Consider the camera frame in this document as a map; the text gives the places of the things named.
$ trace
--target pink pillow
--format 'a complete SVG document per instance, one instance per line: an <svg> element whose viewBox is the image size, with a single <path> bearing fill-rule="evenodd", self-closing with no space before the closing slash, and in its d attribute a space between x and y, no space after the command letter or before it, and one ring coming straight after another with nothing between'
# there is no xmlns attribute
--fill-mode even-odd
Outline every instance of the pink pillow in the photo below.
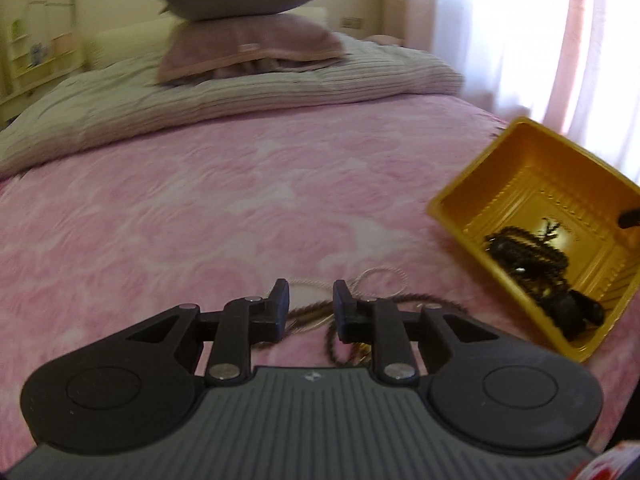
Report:
<svg viewBox="0 0 640 480"><path fill-rule="evenodd" d="M344 58L340 38L294 14L184 23L160 62L159 83L263 72L300 72Z"/></svg>

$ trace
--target sheer white curtain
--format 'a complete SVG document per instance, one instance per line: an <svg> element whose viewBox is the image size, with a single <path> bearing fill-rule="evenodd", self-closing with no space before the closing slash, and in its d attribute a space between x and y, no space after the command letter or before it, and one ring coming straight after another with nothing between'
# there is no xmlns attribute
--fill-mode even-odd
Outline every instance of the sheer white curtain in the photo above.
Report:
<svg viewBox="0 0 640 480"><path fill-rule="evenodd" d="M407 46L466 76L462 97L528 115L640 183L640 0L406 0Z"/></svg>

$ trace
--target floral bedspread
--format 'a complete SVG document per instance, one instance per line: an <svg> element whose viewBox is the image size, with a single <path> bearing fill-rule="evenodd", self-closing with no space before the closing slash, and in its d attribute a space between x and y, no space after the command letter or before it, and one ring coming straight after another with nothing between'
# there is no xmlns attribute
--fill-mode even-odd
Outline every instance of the floral bedspread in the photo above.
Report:
<svg viewBox="0 0 640 480"><path fill-rule="evenodd" d="M33 446L18 397L39 365L178 303L218 310L263 294L278 277L399 267L409 291L543 343L425 213L499 126L453 97L399 96L177 128L11 181L0 197L0 470ZM606 397L597 449L640 375L638 299L588 363ZM294 336L254 364L327 365L323 337Z"/></svg>

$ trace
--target yellow tray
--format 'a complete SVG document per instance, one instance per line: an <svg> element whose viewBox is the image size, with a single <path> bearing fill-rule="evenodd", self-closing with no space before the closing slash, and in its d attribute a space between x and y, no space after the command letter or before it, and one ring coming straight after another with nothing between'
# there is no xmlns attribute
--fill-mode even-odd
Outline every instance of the yellow tray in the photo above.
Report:
<svg viewBox="0 0 640 480"><path fill-rule="evenodd" d="M514 297L565 356L581 362L622 316L640 286L640 227L618 216L640 208L640 188L596 156L526 118L507 130L429 204L429 213ZM599 301L602 326L567 341L544 311L485 251L484 237L515 225L542 233L569 258L571 286Z"/></svg>

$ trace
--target wall socket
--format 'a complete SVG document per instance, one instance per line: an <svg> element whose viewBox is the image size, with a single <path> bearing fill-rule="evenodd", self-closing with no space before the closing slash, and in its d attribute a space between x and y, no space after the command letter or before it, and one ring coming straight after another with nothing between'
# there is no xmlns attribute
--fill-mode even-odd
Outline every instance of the wall socket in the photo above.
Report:
<svg viewBox="0 0 640 480"><path fill-rule="evenodd" d="M364 26L364 20L362 18L345 16L340 19L340 26L342 28L357 28L359 30Z"/></svg>

